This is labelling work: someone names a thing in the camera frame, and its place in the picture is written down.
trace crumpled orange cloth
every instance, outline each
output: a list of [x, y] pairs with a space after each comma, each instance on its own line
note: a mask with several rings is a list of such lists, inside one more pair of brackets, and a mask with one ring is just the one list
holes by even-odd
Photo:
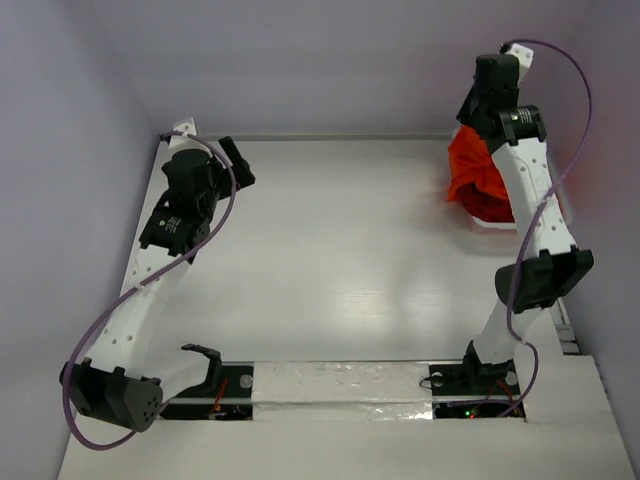
[[447, 200], [460, 201], [474, 217], [491, 223], [513, 223], [507, 189], [478, 134], [462, 126], [449, 145], [451, 185]]

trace gray wall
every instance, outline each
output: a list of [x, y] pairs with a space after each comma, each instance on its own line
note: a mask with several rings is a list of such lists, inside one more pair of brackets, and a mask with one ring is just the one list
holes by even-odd
[[[640, 2], [599, 0], [568, 48], [591, 80], [593, 133], [568, 181], [572, 232], [596, 265], [567, 300], [583, 349], [595, 355], [618, 425], [640, 472]], [[556, 158], [566, 160], [582, 132], [579, 78], [560, 64], [544, 102]]]
[[93, 3], [156, 128], [345, 134], [450, 131], [479, 52], [561, 40], [592, 0]]
[[87, 2], [0, 1], [0, 477], [56, 478], [57, 375], [115, 296], [156, 144]]

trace table surface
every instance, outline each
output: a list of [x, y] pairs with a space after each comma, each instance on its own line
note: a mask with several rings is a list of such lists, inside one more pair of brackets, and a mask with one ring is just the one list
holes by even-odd
[[[227, 361], [461, 357], [493, 308], [493, 274], [518, 243], [472, 232], [445, 202], [446, 142], [239, 148], [257, 183], [196, 257], [152, 345], [197, 342]], [[167, 160], [161, 145], [137, 236], [166, 188]], [[106, 453], [72, 438], [60, 478], [633, 478], [592, 360], [562, 356], [549, 314], [529, 338], [542, 364], [528, 423], [157, 422]], [[528, 378], [526, 349], [516, 363]], [[97, 441], [122, 435], [85, 417], [79, 425]]]

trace robotic arm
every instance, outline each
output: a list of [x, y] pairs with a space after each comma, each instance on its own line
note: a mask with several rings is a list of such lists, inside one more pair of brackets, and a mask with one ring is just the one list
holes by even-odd
[[[196, 126], [188, 120], [174, 131], [196, 135]], [[255, 177], [231, 137], [219, 143], [233, 164], [238, 186], [253, 185]], [[123, 286], [123, 292], [132, 287], [139, 292], [113, 312], [71, 372], [70, 398], [80, 414], [136, 432], [151, 426], [166, 400], [185, 390], [215, 390], [220, 381], [221, 357], [216, 350], [175, 342], [156, 342], [150, 348], [162, 310], [195, 257], [145, 286], [140, 282], [202, 242], [209, 235], [218, 200], [231, 193], [229, 172], [195, 140], [172, 136], [169, 156], [171, 160], [162, 166], [169, 188], [144, 227]]]
[[[519, 84], [532, 59], [533, 51], [519, 44], [503, 47], [500, 54], [477, 57], [474, 84], [457, 117], [485, 141], [507, 188], [521, 241], [552, 185], [540, 113], [532, 105], [518, 106]], [[496, 272], [498, 300], [486, 326], [469, 344], [463, 364], [440, 371], [445, 384], [446, 377], [454, 378], [458, 394], [486, 394], [514, 368], [519, 342], [505, 320], [514, 266]], [[569, 293], [592, 266], [591, 251], [577, 248], [556, 195], [547, 198], [521, 264], [514, 331], [524, 338], [542, 310]], [[431, 375], [438, 370], [431, 369]], [[467, 388], [460, 389], [461, 384]]]

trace orange cloth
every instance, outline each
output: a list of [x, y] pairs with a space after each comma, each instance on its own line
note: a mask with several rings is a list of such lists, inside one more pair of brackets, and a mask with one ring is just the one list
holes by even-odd
[[487, 222], [514, 221], [500, 172], [472, 128], [462, 126], [449, 145], [449, 166], [448, 201], [460, 201], [471, 215]]

